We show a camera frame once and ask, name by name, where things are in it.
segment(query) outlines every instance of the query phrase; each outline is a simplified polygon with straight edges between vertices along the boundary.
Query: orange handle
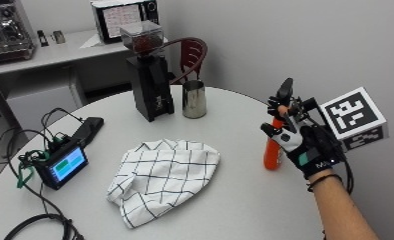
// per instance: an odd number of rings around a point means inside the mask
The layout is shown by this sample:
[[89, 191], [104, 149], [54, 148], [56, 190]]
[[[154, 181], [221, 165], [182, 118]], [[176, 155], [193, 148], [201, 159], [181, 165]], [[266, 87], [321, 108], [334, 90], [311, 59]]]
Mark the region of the orange handle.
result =
[[[273, 126], [275, 128], [281, 128], [282, 121], [274, 118]], [[265, 154], [263, 154], [263, 166], [267, 170], [275, 170], [279, 167], [278, 155], [279, 155], [279, 145], [273, 139], [269, 138], [266, 141]]]

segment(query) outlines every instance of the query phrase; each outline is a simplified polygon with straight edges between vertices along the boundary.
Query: white round table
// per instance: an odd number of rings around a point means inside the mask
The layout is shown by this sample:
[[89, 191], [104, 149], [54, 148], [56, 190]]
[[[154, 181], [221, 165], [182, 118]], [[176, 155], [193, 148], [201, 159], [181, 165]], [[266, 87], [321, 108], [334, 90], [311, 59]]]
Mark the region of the white round table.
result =
[[[105, 125], [85, 148], [89, 165], [58, 191], [45, 187], [42, 194], [73, 219], [85, 239], [322, 239], [315, 200], [306, 192], [301, 172], [287, 160], [274, 172], [263, 168], [266, 135], [259, 125], [271, 119], [266, 105], [238, 93], [206, 88], [207, 114], [187, 119], [182, 116], [181, 94], [181, 87], [173, 86], [176, 113], [158, 116], [152, 123], [136, 110], [132, 92], [73, 113], [84, 118], [102, 117]], [[72, 135], [78, 126], [78, 121], [66, 116], [50, 130]], [[203, 142], [219, 151], [221, 162], [206, 188], [189, 201], [160, 219], [129, 229], [118, 207], [105, 199], [106, 189], [126, 150], [162, 138]], [[41, 147], [37, 136], [20, 154]], [[38, 190], [40, 183], [34, 175], [29, 185]], [[40, 199], [16, 188], [6, 167], [0, 174], [0, 239], [20, 222], [41, 213]], [[61, 236], [61, 225], [44, 220], [16, 239], [50, 240]]]

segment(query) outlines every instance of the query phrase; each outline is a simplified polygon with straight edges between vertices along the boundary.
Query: white countertop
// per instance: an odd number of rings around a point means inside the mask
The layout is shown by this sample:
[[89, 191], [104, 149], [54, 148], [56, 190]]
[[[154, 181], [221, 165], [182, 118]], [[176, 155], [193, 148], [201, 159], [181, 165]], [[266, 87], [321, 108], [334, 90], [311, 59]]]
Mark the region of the white countertop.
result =
[[48, 47], [41, 47], [38, 40], [36, 40], [36, 49], [32, 59], [0, 64], [0, 74], [121, 51], [129, 51], [121, 42], [105, 44], [102, 46], [80, 48], [94, 34], [97, 34], [96, 30], [65, 33], [65, 43], [62, 44], [56, 44], [50, 37], [46, 36], [49, 42]]

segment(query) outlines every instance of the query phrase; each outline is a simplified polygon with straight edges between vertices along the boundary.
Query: cardboard box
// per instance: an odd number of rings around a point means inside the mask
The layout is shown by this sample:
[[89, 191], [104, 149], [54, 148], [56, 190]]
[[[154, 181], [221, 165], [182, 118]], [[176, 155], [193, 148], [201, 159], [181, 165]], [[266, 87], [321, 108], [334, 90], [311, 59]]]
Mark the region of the cardboard box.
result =
[[389, 137], [386, 119], [363, 87], [319, 107], [345, 151]]

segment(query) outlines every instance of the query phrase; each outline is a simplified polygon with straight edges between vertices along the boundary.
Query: coffee grinder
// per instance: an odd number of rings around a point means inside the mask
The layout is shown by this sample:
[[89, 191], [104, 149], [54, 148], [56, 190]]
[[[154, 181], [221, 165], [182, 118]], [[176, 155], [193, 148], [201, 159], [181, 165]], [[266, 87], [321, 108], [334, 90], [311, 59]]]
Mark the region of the coffee grinder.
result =
[[142, 21], [120, 27], [121, 40], [136, 56], [128, 58], [138, 72], [132, 79], [136, 108], [149, 122], [164, 113], [174, 112], [168, 79], [168, 62], [158, 55], [164, 33], [160, 25]]

